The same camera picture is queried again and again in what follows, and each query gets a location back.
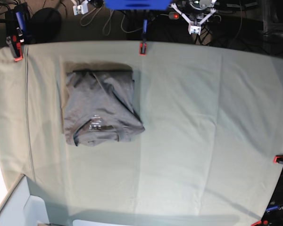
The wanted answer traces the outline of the grey t-shirt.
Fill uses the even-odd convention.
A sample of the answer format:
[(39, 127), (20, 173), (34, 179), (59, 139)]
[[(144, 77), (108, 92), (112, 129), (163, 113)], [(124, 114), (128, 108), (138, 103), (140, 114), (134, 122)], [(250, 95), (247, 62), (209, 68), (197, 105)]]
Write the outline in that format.
[(133, 108), (131, 69), (72, 71), (66, 89), (63, 130), (69, 145), (129, 142), (145, 131)]

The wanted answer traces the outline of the black power strip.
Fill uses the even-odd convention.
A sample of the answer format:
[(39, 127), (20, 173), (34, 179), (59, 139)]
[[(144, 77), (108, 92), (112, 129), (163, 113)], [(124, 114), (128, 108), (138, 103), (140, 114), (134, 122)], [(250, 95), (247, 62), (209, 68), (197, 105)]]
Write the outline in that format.
[(168, 14), (168, 17), (171, 20), (177, 20), (177, 19), (184, 19), (188, 24), (191, 25), (197, 25), (200, 26), (207, 22), (212, 16), (214, 15), (214, 12), (208, 12), (208, 13), (201, 13), (198, 15), (193, 14), (184, 14), (184, 13), (178, 13), (178, 12), (170, 12)]

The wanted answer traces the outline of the red black clamp centre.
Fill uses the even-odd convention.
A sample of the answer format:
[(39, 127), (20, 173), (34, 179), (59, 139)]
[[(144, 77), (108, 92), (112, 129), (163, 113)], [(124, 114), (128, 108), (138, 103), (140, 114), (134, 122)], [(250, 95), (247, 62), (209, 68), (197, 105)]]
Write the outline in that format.
[(147, 26), (148, 26), (148, 20), (144, 19), (143, 20), (143, 28), (142, 28), (142, 39), (141, 39), (140, 47), (139, 47), (139, 54), (141, 56), (145, 56), (146, 55), (146, 49), (147, 49), (147, 43), (146, 43)]

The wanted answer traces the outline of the black round base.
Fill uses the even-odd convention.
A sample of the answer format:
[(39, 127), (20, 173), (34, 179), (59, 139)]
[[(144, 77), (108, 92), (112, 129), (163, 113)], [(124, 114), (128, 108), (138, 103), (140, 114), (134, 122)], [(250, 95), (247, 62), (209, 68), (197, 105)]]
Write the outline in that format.
[(36, 43), (52, 41), (60, 32), (62, 16), (55, 8), (42, 8), (30, 19), (29, 30)]

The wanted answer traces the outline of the red black clamp far left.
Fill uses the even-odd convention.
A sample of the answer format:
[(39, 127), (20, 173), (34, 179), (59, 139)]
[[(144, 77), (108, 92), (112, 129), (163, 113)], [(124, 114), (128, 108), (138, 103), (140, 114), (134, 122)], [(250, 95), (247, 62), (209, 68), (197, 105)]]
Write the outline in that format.
[(21, 61), (23, 59), (21, 43), (23, 42), (22, 30), (17, 27), (16, 34), (10, 35), (6, 37), (6, 43), (11, 50), (11, 54), (16, 62)]

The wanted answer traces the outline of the red clamp bottom right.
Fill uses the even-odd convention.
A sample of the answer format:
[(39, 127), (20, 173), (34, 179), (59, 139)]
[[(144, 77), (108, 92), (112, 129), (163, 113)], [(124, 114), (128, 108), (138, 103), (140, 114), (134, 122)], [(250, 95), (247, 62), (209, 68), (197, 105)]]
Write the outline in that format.
[(267, 220), (260, 220), (251, 224), (251, 226), (268, 226), (268, 224), (269, 222)]

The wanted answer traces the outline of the white storage bin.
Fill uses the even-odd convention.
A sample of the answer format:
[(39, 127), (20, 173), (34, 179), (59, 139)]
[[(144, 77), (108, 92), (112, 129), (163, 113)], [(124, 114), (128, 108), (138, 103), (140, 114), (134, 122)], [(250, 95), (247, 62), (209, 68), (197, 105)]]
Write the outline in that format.
[(21, 174), (0, 204), (0, 226), (49, 226), (45, 201), (30, 193)]

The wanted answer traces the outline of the blue plastic mount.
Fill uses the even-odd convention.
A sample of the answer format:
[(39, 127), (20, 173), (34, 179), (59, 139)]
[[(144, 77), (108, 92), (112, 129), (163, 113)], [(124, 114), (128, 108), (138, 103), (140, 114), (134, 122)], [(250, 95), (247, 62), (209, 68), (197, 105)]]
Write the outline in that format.
[(165, 10), (171, 0), (104, 0), (112, 10)]

